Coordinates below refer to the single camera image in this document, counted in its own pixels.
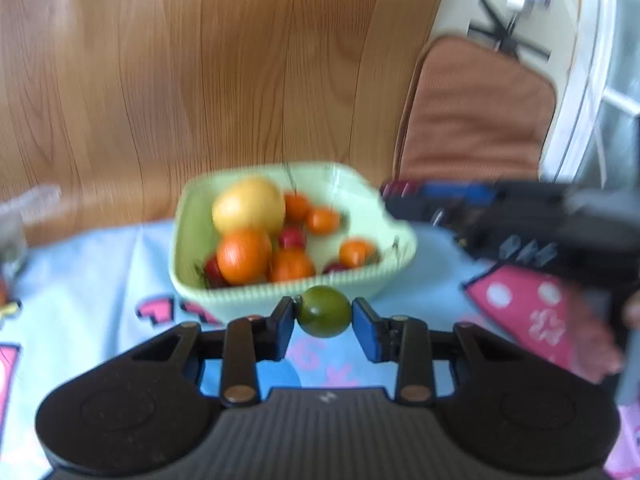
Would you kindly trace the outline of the person's right hand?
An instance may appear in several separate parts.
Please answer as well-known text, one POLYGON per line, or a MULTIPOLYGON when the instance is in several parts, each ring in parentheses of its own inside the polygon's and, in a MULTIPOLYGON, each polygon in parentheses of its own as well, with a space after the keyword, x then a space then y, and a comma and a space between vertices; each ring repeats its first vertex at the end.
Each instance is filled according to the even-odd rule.
POLYGON ((640 328, 640 292, 635 292, 624 305, 624 321, 630 330, 640 328))

